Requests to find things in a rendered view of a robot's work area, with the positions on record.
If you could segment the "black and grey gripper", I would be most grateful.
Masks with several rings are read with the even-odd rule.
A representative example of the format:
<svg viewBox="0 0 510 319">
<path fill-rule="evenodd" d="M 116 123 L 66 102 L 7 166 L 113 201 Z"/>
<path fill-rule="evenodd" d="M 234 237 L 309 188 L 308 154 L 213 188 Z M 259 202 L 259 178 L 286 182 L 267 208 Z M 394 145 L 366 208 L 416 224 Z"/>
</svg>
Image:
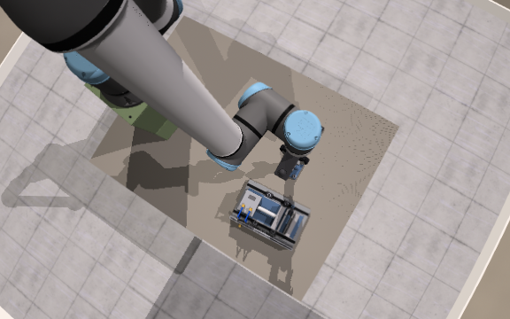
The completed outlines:
<svg viewBox="0 0 510 319">
<path fill-rule="evenodd" d="M 285 152 L 286 152 L 287 150 L 286 150 L 286 148 L 285 148 L 284 144 L 282 144 L 282 146 L 281 146 L 280 148 L 282 148 L 282 149 L 280 149 L 280 151 L 281 151 L 283 154 L 285 154 Z M 283 148 L 284 148 L 284 149 L 283 149 Z M 300 157 L 299 161 L 300 161 L 300 164 L 305 164 L 305 165 L 307 165 L 307 164 L 308 164 L 308 162 L 309 162 L 309 159 L 308 159 L 307 157 Z"/>
</svg>

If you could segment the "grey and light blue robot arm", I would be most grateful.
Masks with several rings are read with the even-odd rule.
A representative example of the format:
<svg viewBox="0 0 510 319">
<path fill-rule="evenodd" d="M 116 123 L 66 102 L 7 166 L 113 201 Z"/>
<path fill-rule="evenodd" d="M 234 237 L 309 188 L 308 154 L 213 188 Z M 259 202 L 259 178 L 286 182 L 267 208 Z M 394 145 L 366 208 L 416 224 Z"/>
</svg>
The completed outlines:
<svg viewBox="0 0 510 319">
<path fill-rule="evenodd" d="M 179 19 L 182 0 L 0 0 L 0 6 L 30 38 L 63 53 L 70 71 L 109 102 L 126 108 L 144 102 L 228 171 L 269 130 L 287 150 L 274 171 L 287 181 L 321 139 L 313 113 L 262 82 L 244 92 L 231 120 L 162 36 Z"/>
</svg>

